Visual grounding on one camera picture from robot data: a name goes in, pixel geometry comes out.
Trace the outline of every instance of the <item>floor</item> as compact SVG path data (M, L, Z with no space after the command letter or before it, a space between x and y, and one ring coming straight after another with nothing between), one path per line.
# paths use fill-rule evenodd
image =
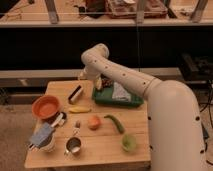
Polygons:
M207 98L206 92L199 92L198 101L203 102ZM28 139L32 135L35 118L31 114L31 100L11 100L9 104L0 105L0 171L26 171L24 168L25 156L28 147ZM208 150L207 159L213 162L213 129L209 121L209 112L206 109L201 113L201 118L206 127L210 138L207 140ZM209 171L213 171L213 166L208 165ZM45 169L32 169L32 171L44 171ZM111 168L107 166L85 166L70 168L58 168L59 171L142 171L138 164L128 166L114 165Z

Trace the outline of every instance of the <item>black wall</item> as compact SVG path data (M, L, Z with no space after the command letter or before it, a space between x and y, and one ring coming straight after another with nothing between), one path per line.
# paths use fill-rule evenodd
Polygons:
M0 18L4 16L19 0L0 0Z
M213 56L213 27L1 28L0 70L82 68L97 43L128 67L175 67L182 52Z

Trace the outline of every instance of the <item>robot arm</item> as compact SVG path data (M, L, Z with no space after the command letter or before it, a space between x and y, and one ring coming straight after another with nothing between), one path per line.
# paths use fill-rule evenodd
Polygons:
M178 81L161 81L110 62L98 44L82 54L88 79L103 75L147 100L152 171L207 171L198 103Z

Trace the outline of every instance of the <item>small brown object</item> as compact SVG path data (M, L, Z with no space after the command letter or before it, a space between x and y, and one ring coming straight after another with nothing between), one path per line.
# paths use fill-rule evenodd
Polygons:
M101 120L97 115L93 115L88 119L88 127L91 130L96 130L100 127Z

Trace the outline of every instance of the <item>cable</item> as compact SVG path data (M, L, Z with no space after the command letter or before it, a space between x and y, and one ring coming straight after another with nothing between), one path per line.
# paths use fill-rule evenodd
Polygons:
M141 46L141 39L140 39L140 30L139 30L139 26L138 23L136 21L136 36L137 36L137 52L138 52L138 71L141 71L141 50L140 50L140 46Z
M200 110L200 113L203 112L206 108L208 108L209 120L210 120L211 127L213 128L213 120L212 120L212 114L211 114L211 101L213 99L212 80L208 80L208 84L209 84L208 101L207 103L204 103L205 106Z
M205 142L205 152L208 150L208 143ZM206 163L213 166L213 163L209 160L206 160Z

